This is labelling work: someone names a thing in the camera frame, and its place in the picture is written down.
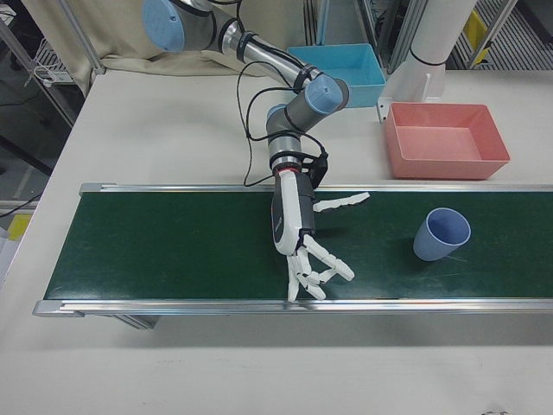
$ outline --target wire rack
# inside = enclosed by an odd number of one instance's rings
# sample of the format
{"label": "wire rack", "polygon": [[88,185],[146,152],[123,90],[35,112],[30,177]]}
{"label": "wire rack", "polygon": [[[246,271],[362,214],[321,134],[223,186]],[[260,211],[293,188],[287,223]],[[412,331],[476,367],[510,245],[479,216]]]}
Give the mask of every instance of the wire rack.
{"label": "wire rack", "polygon": [[45,86],[74,84],[67,68],[46,39],[42,39],[35,56],[35,76]]}

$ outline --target black cable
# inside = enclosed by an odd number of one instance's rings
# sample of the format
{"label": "black cable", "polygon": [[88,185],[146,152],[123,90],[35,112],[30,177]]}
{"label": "black cable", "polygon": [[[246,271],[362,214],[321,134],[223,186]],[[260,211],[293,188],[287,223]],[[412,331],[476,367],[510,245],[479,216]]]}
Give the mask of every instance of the black cable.
{"label": "black cable", "polygon": [[40,91],[37,92],[37,93],[36,93],[35,95],[33,95],[32,97],[23,100],[22,102],[15,102],[15,103],[13,103],[13,104],[0,104],[0,107],[4,107],[4,106],[21,106],[21,105],[25,105],[25,104],[27,104],[30,100],[35,99],[35,98],[38,98],[39,93],[40,93]]}
{"label": "black cable", "polygon": [[238,22],[238,27],[240,28],[242,33],[245,32],[244,24],[242,23],[242,19],[240,19],[240,8],[242,7],[242,0],[228,0],[228,1],[207,0],[207,1],[213,4],[220,4],[221,6],[230,6],[232,4],[236,4],[236,21]]}
{"label": "black cable", "polygon": [[[283,79],[283,81],[289,87],[286,88],[286,87],[282,87],[282,86],[280,86],[280,87],[276,86],[276,87],[271,87],[271,88],[265,88],[261,91],[258,91],[251,98],[250,103],[248,104],[248,109],[246,111],[246,117],[244,118],[244,113],[242,111],[242,103],[241,103],[241,100],[240,100],[240,81],[242,80],[242,77],[244,76],[245,70],[249,66],[254,65],[254,64],[261,64],[261,65],[267,65],[267,66],[272,67],[273,69],[275,69],[275,71],[280,75],[280,77]],[[304,131],[296,131],[296,130],[276,131],[276,132],[273,132],[271,134],[267,134],[263,137],[253,137],[251,135],[251,132],[250,132],[250,113],[251,113],[251,108],[253,106],[253,103],[255,102],[255,100],[257,98],[259,98],[264,93],[268,93],[268,92],[272,92],[272,91],[295,91],[295,89],[294,89],[294,87],[292,87],[290,85],[290,83],[286,80],[286,78],[284,78],[284,75],[278,70],[278,68],[275,67],[273,64],[271,64],[269,62],[253,61],[253,62],[248,63],[247,65],[245,65],[242,68],[242,70],[240,71],[240,74],[238,75],[238,81],[236,83],[236,100],[238,102],[238,112],[239,112],[239,115],[240,115],[240,121],[242,122],[242,126],[244,128],[244,133],[245,133],[245,136],[246,136],[246,140],[247,140],[247,143],[248,143],[248,149],[249,149],[249,152],[250,152],[250,160],[248,162],[248,170],[246,171],[244,181],[243,181],[243,184],[244,184],[245,187],[255,186],[256,184],[259,184],[260,182],[264,182],[265,180],[272,177],[272,175],[270,175],[270,176],[267,176],[263,179],[260,179],[256,182],[254,182],[254,183],[248,183],[247,182],[248,177],[249,177],[250,172],[251,172],[251,164],[253,162],[253,152],[252,152],[252,147],[251,147],[251,142],[252,141],[258,142],[258,141],[269,140],[269,139],[272,139],[272,138],[284,137],[284,136],[288,136],[290,134],[294,134],[295,136],[300,136],[300,137],[304,136],[304,137],[310,139],[311,141],[313,141],[314,143],[316,143],[319,146],[319,148],[321,149],[321,154],[327,156],[327,152],[326,152],[324,146],[322,145],[322,143],[319,140],[317,140],[315,137],[311,136],[310,134],[308,134]]]}
{"label": "black cable", "polygon": [[295,65],[299,69],[302,69],[304,67],[303,63],[297,59],[295,56],[291,54],[287,54],[286,52],[273,48],[272,46],[266,45],[260,41],[257,41],[256,39],[250,39],[250,42],[255,44],[256,46],[259,46],[261,49],[265,50],[266,52],[271,52],[272,54],[275,54],[279,58],[291,63],[292,65]]}
{"label": "black cable", "polygon": [[238,27],[240,30],[242,30],[242,33],[245,32],[244,24],[242,23],[242,19],[240,18],[240,8],[242,7],[242,0],[238,0],[238,3],[236,4],[236,21],[238,22]]}
{"label": "black cable", "polygon": [[17,212],[19,209],[25,208],[29,203],[32,203],[33,201],[35,201],[41,196],[42,196],[42,193],[39,193],[38,195],[31,197],[28,201],[26,201],[22,205],[19,205],[18,207],[11,209],[7,214],[0,214],[0,218],[5,218],[6,216],[10,216],[14,212]]}

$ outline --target conveyor belt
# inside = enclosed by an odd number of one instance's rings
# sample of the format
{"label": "conveyor belt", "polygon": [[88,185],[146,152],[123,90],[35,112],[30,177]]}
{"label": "conveyor belt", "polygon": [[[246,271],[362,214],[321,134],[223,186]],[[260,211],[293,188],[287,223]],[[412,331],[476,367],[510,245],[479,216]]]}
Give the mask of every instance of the conveyor belt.
{"label": "conveyor belt", "polygon": [[[502,0],[480,0],[476,10],[486,25],[497,15]],[[469,60],[472,49],[466,36],[461,35],[456,44],[454,68],[464,69],[462,62]],[[553,44],[544,45],[515,8],[493,41],[487,64],[478,65],[479,70],[551,70],[553,69]]]}

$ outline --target yellow label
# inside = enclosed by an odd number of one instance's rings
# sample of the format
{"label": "yellow label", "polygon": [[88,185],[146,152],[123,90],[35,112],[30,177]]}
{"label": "yellow label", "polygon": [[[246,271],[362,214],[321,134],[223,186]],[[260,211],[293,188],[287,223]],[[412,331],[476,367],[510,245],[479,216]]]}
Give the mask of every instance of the yellow label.
{"label": "yellow label", "polygon": [[10,240],[19,240],[25,234],[27,226],[31,221],[31,214],[17,214],[13,221],[11,221],[10,227],[8,228],[8,233]]}

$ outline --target blue cup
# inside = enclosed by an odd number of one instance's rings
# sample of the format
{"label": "blue cup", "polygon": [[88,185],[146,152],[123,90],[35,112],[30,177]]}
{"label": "blue cup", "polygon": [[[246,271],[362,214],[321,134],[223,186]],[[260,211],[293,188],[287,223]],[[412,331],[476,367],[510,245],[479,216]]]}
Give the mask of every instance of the blue cup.
{"label": "blue cup", "polygon": [[439,207],[432,210],[419,227],[413,251],[423,261],[436,261],[463,246],[469,239],[468,220],[453,209]]}

